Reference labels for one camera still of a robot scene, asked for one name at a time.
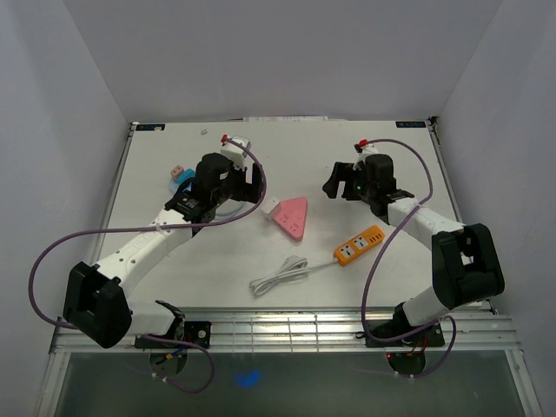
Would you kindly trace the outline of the cyan blue charger plug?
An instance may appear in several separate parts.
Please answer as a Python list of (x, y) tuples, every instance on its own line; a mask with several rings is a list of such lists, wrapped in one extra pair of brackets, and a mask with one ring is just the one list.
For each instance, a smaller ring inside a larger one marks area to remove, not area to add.
[(183, 182), (190, 178), (195, 177), (195, 171), (193, 169), (186, 169), (184, 170), (175, 180), (178, 185), (181, 185)]

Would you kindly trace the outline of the white charger plug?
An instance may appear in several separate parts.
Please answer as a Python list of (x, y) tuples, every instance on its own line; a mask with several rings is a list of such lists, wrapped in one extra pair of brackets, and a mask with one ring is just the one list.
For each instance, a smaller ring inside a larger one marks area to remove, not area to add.
[(269, 198), (261, 205), (260, 210), (267, 220), (273, 221), (281, 210), (281, 201), (277, 198)]

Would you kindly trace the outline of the rose gold charger plug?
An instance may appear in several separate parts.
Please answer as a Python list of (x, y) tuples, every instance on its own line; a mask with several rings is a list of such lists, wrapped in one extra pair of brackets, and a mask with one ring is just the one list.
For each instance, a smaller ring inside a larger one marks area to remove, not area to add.
[(176, 165), (173, 169), (170, 170), (170, 175), (174, 181), (177, 181), (179, 177), (183, 174), (184, 168), (180, 165)]

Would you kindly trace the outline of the pink triangular power strip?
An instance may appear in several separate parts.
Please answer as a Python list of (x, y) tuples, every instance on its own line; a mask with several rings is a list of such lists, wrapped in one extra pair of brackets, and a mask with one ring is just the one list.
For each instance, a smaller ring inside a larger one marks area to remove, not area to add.
[(300, 242), (305, 233), (308, 199), (305, 196), (282, 200), (271, 210), (271, 218), (291, 239)]

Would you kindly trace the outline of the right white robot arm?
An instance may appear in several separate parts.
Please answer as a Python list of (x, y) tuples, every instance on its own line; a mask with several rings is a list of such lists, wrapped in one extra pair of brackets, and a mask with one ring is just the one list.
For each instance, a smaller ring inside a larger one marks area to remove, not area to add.
[(386, 323), (365, 327), (368, 339), (412, 345), (454, 309), (504, 291), (505, 279), (488, 227), (447, 219), (398, 188), (390, 156), (377, 154), (356, 163), (336, 162), (322, 189), (331, 199), (365, 202), (376, 217), (394, 227), (388, 242), (405, 231), (431, 253), (431, 285), (399, 304)]

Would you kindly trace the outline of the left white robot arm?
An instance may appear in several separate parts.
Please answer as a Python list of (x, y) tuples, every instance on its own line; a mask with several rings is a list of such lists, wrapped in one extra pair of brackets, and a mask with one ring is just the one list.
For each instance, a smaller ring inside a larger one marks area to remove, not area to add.
[(261, 203), (266, 178), (258, 163), (247, 169), (243, 154), (210, 153), (182, 182), (147, 228), (94, 265), (70, 270), (63, 318), (102, 348), (124, 336), (155, 336), (165, 347), (184, 336), (183, 312), (166, 301), (129, 303), (140, 281), (167, 255), (213, 222), (225, 202)]

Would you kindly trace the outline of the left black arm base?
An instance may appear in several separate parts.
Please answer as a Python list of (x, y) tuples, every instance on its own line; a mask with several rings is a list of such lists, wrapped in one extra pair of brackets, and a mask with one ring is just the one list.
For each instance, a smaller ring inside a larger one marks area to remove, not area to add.
[(153, 341), (145, 337), (136, 337), (134, 347), (140, 349), (180, 348), (177, 341), (195, 343), (203, 348), (209, 348), (212, 323), (210, 321), (178, 321), (170, 326), (164, 335), (154, 335), (169, 342)]

